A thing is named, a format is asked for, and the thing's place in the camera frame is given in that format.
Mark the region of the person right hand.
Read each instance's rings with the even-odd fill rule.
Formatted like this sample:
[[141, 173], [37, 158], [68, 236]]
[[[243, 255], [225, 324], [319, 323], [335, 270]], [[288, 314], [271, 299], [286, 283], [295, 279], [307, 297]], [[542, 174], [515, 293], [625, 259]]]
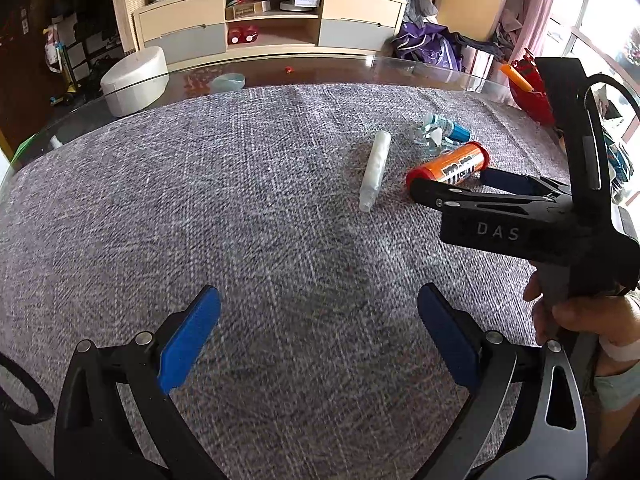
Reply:
[[523, 299], [535, 301], [532, 319], [537, 344], [552, 338], [555, 327], [597, 334], [616, 347], [629, 346], [639, 339], [639, 304], [631, 294], [574, 298], [548, 307], [544, 302], [539, 273], [535, 272], [524, 289]]

